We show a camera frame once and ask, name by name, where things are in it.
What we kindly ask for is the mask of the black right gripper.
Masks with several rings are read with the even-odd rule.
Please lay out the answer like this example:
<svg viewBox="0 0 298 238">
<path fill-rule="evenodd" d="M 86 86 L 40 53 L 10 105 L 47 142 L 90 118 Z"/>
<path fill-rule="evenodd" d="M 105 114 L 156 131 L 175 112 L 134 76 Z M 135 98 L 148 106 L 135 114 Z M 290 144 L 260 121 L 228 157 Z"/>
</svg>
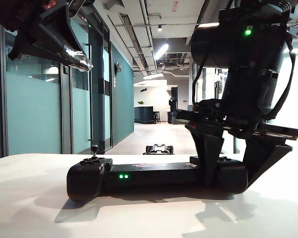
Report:
<svg viewBox="0 0 298 238">
<path fill-rule="evenodd" d="M 224 130 L 246 139 L 243 163 L 248 170 L 248 186 L 293 150 L 285 144 L 286 139 L 298 138 L 298 129 L 267 124 L 257 107 L 231 105 L 221 99 L 202 100 L 192 111 L 177 109 L 176 118 L 189 122 L 185 128 L 190 131 L 197 151 L 197 156 L 190 157 L 190 163 L 199 166 L 205 187 L 214 177 Z"/>
</svg>

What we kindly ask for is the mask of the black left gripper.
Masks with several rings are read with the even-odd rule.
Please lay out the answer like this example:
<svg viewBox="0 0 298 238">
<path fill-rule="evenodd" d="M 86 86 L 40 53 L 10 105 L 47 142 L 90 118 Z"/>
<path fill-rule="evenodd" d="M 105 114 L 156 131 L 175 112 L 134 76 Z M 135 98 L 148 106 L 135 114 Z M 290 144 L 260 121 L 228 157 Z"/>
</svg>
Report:
<svg viewBox="0 0 298 238">
<path fill-rule="evenodd" d="M 91 4 L 93 0 L 0 0 L 0 24 L 17 32 L 8 57 L 15 60 L 30 55 L 90 71 L 93 64 L 70 19 L 82 6 Z"/>
</svg>

